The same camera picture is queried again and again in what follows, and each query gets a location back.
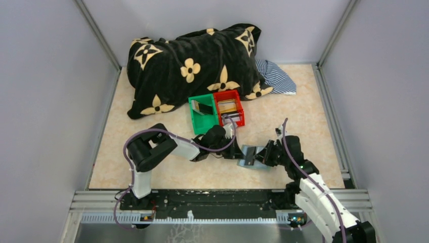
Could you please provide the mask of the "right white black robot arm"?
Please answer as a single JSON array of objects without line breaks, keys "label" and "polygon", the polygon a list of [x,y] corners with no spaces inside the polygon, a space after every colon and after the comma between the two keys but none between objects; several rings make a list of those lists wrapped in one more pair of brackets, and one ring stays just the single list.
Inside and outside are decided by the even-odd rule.
[{"label": "right white black robot arm", "polygon": [[325,240],[331,242],[376,242],[376,232],[368,221],[360,221],[336,198],[319,170],[304,157],[300,139],[281,135],[270,140],[253,158],[269,166],[283,166],[292,182],[270,205],[275,209],[301,209],[313,221]]}]

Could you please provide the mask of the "green plastic bin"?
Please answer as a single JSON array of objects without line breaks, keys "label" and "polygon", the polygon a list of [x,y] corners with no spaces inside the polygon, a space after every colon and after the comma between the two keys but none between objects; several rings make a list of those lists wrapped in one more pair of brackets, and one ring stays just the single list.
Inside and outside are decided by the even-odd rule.
[{"label": "green plastic bin", "polygon": [[[191,108],[191,104],[190,104],[191,100],[196,100],[199,103],[212,106],[213,115],[200,115],[194,112]],[[188,103],[190,107],[191,121],[192,121],[193,131],[195,135],[205,134],[214,125],[219,124],[218,114],[217,114],[217,109],[215,106],[213,94],[190,97],[188,98]]]}]

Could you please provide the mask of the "red plastic bin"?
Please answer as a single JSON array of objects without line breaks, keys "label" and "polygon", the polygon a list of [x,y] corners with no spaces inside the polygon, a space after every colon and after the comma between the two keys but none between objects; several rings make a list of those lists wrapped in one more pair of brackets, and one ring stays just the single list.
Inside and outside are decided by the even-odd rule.
[{"label": "red plastic bin", "polygon": [[231,122],[228,118],[223,118],[225,114],[236,123],[236,126],[242,127],[245,125],[244,110],[236,90],[213,93],[213,98],[221,126]]}]

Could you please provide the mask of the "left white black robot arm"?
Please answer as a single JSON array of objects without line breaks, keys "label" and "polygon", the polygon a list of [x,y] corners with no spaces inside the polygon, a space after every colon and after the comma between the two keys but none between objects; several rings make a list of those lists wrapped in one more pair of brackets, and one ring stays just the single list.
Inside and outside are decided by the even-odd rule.
[{"label": "left white black robot arm", "polygon": [[129,191],[132,203],[144,210],[151,205],[151,171],[168,155],[198,162],[215,153],[225,159],[244,159],[238,146],[236,128],[232,124],[214,125],[205,134],[186,139],[169,132],[158,123],[142,130],[125,142],[123,155],[130,165],[132,182]]}]

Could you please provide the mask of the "sage green card holder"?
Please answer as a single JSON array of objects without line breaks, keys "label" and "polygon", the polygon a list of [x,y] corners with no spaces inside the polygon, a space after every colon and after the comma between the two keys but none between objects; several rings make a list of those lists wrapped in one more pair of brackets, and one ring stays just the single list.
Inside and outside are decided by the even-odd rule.
[{"label": "sage green card holder", "polygon": [[262,149],[262,146],[243,145],[241,150],[244,154],[244,158],[238,160],[237,166],[254,170],[268,170],[269,167],[267,165],[256,159],[256,155],[261,152]]}]

